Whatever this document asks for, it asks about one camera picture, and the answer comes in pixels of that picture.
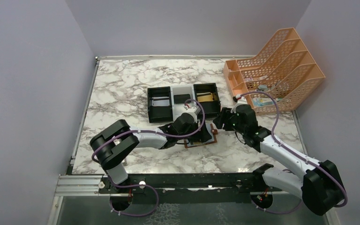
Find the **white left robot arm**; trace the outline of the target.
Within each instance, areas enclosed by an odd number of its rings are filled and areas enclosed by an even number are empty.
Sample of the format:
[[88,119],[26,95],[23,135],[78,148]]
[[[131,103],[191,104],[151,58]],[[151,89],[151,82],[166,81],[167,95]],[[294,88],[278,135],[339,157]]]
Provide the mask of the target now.
[[180,140],[185,140],[186,145],[207,143],[213,138],[210,130],[203,120],[197,121],[189,113],[156,129],[138,129],[121,119],[95,135],[89,144],[93,160],[101,165],[114,184],[120,185],[128,179],[122,161],[133,149],[168,149]]

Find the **gold card in tray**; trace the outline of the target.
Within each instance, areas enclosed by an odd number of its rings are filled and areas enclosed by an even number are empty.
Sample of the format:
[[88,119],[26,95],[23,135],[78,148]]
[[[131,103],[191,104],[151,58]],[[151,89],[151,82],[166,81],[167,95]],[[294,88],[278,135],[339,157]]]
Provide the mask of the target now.
[[198,102],[212,102],[214,101],[214,96],[212,93],[204,93],[197,96]]

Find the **brown leather card holder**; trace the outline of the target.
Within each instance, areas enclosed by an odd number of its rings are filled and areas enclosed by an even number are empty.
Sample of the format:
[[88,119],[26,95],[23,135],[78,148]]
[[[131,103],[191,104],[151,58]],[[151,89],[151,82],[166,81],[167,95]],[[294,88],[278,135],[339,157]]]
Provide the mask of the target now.
[[193,148],[216,143],[218,130],[215,129],[213,123],[206,123],[203,128],[204,130],[188,137],[181,144],[184,144],[185,148]]

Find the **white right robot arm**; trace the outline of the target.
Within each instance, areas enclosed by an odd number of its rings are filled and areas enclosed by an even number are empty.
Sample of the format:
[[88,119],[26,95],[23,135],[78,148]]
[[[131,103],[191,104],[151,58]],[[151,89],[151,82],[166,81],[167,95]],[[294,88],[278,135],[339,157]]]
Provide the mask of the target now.
[[281,141],[273,131],[258,124],[250,105],[222,108],[213,123],[218,129],[241,134],[245,145],[274,158],[290,172],[272,165],[254,171],[259,182],[279,188],[299,199],[316,215],[322,216],[334,207],[347,204],[348,196],[336,165],[313,159]]

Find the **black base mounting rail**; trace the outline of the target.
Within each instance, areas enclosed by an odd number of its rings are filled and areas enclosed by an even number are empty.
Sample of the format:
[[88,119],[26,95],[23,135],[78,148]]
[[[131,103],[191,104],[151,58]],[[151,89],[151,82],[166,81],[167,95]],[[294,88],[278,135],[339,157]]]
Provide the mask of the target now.
[[[279,191],[274,185],[265,185],[263,180],[256,178],[251,172],[243,173],[167,173],[167,174],[129,174],[121,183],[128,192],[129,185],[150,185],[156,190],[199,191],[234,188],[239,192],[263,192],[264,190]],[[120,191],[106,175],[62,175],[56,185],[58,196],[94,196],[118,195]]]

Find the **black card in tray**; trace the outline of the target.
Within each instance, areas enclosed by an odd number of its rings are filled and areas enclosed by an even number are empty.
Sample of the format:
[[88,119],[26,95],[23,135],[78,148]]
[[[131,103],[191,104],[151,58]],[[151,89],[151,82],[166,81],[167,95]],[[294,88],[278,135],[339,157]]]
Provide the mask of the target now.
[[175,104],[184,104],[188,99],[191,99],[189,94],[178,94],[173,96]]

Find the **orange plastic file organizer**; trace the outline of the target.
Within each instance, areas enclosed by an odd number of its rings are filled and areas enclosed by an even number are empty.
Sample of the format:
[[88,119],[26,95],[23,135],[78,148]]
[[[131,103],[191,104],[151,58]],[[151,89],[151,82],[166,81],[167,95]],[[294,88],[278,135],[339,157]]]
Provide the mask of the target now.
[[324,81],[325,75],[295,28],[279,29],[254,57],[228,60],[223,74],[233,100],[245,94],[257,114],[296,108]]

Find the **black and white card tray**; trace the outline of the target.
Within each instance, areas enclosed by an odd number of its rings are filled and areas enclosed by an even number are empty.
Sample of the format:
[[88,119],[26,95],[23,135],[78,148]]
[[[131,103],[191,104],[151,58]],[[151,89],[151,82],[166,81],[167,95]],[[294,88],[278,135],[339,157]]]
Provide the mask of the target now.
[[202,105],[206,120],[216,118],[221,111],[215,83],[154,87],[147,89],[149,122],[174,121],[186,111],[188,106],[196,106],[196,103],[188,101],[189,99],[194,99]]

